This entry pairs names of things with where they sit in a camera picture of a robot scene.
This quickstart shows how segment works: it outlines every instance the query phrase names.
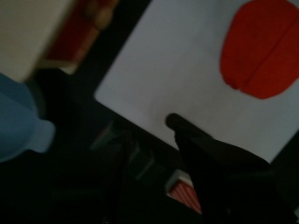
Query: paper sheet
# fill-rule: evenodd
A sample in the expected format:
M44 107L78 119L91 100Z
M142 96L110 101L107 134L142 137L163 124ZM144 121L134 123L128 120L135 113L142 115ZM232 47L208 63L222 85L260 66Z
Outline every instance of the paper sheet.
M298 131L299 82L259 100L222 79L222 45L247 1L154 0L95 97L174 147L171 113L271 161Z

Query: white paper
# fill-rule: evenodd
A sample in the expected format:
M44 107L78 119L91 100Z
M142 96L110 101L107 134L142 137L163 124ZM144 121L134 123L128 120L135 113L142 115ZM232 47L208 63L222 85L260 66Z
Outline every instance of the white paper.
M154 0L95 96L174 147L171 113L271 161L298 131L299 83L259 100L222 79L222 45L247 1Z

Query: red object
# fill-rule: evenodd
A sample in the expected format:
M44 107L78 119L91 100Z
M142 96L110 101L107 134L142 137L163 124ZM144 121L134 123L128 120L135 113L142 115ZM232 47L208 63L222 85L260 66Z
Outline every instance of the red object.
M98 0L103 5L108 0ZM78 0L70 18L60 30L47 60L80 62L99 34L94 21L86 15L88 0Z
M178 179L168 194L175 200L180 201L188 208L202 214L202 206L192 185L188 185Z
M299 10L286 0L255 0L239 9L222 50L232 88L256 98L279 95L299 77Z

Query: blue object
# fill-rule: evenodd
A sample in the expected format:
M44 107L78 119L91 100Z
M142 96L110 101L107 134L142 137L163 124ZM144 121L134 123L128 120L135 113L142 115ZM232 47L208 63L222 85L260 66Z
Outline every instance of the blue object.
M52 123L38 116L28 87L0 74L0 162L26 150L46 152L54 135Z

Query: red and white striped object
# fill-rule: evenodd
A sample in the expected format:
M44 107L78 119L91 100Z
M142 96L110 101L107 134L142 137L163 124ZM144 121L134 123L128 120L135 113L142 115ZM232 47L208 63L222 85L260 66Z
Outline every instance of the red and white striped object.
M195 212L202 214L202 206L188 174L186 172L176 171L167 185L167 195L182 202Z

